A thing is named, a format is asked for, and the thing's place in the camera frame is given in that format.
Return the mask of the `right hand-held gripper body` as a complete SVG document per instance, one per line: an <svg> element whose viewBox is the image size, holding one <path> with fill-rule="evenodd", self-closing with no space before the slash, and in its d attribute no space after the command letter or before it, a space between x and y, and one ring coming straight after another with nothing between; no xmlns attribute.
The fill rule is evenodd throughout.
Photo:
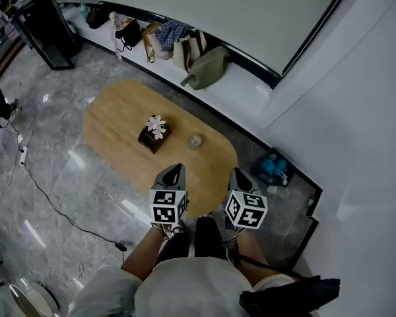
<svg viewBox="0 0 396 317"><path fill-rule="evenodd" d="M228 191L225 213L234 227L260 228L268 213L267 198L259 189L258 192Z"/></svg>

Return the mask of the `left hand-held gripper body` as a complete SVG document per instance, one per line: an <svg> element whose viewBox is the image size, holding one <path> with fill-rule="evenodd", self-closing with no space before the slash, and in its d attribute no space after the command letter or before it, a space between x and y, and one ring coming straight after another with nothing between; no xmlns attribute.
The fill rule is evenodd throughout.
<svg viewBox="0 0 396 317"><path fill-rule="evenodd" d="M178 188L153 188L149 192L151 222L179 223L187 209L187 192Z"/></svg>

